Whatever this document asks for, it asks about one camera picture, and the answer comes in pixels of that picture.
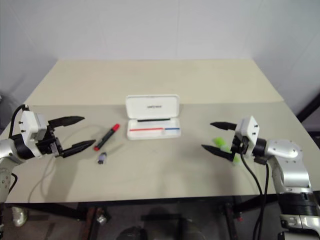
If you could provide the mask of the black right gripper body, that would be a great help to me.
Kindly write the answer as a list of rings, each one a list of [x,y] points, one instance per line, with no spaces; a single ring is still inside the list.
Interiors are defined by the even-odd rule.
[[[235,135],[232,140],[232,145],[231,145],[231,153],[233,156],[235,154],[240,154],[240,155],[245,155],[247,153],[247,150],[249,148],[249,138],[247,136],[237,136]]]

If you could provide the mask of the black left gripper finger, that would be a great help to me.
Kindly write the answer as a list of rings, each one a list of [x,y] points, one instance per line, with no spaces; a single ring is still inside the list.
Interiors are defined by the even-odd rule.
[[[67,127],[76,124],[85,118],[83,116],[64,116],[48,121],[48,128],[54,130],[57,127]]]
[[[77,153],[80,153],[84,151],[85,149],[89,148],[92,144],[94,144],[96,141],[95,140],[86,140],[82,141],[76,144],[73,144],[70,148],[64,149],[61,153],[61,157],[67,158],[72,155],[75,155]]]

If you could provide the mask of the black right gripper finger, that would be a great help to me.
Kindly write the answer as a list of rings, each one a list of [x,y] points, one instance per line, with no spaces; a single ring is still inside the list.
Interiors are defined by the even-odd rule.
[[[227,159],[227,160],[230,161],[230,162],[233,162],[233,161],[234,161],[235,154],[234,154],[233,152],[229,153],[229,152],[220,150],[218,147],[211,146],[211,145],[202,144],[201,146],[202,146],[206,151],[208,151],[209,153],[211,153],[211,154],[213,154],[213,155],[215,155],[215,156],[218,156],[218,157]]]
[[[234,131],[237,127],[237,125],[235,123],[231,123],[231,122],[225,122],[225,121],[216,121],[216,122],[212,122],[210,123],[211,126],[214,126],[216,128],[222,129],[222,130],[232,130]]]

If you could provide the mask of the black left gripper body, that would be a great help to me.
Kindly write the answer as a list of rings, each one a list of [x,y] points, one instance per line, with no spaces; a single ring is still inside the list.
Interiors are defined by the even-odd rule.
[[[46,133],[42,140],[39,140],[36,144],[38,150],[42,155],[53,154],[55,157],[63,156],[63,148],[60,140],[55,136],[55,128],[60,127],[59,122],[49,122]]]

